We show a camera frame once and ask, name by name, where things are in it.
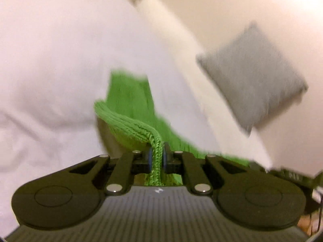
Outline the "white bed duvet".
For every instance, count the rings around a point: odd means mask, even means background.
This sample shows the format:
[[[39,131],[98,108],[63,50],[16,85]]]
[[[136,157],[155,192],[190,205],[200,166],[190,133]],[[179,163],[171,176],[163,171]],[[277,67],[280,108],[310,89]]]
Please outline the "white bed duvet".
[[[160,0],[1,0],[1,235],[22,184],[105,152],[94,101],[111,71],[149,80],[154,110],[200,150],[272,161],[196,63],[204,49]]]

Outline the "green knitted sweater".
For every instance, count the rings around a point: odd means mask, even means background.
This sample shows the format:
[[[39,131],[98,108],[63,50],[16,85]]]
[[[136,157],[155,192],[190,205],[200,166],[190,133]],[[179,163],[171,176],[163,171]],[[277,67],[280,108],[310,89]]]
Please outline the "green knitted sweater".
[[[152,171],[145,175],[146,186],[182,184],[178,174],[162,174],[164,143],[169,143],[173,150],[190,152],[198,159],[203,159],[207,154],[175,133],[170,123],[156,114],[146,78],[138,78],[123,71],[113,71],[107,97],[94,103],[94,111],[102,123],[100,130],[110,130],[122,147],[141,150],[150,145],[153,148]]]

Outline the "grey square pillow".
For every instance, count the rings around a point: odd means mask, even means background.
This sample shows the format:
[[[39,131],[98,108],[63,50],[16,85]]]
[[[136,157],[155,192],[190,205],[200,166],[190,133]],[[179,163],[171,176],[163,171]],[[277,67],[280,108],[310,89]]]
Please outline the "grey square pillow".
[[[256,24],[224,47],[196,59],[246,133],[280,105],[308,90],[304,76]]]

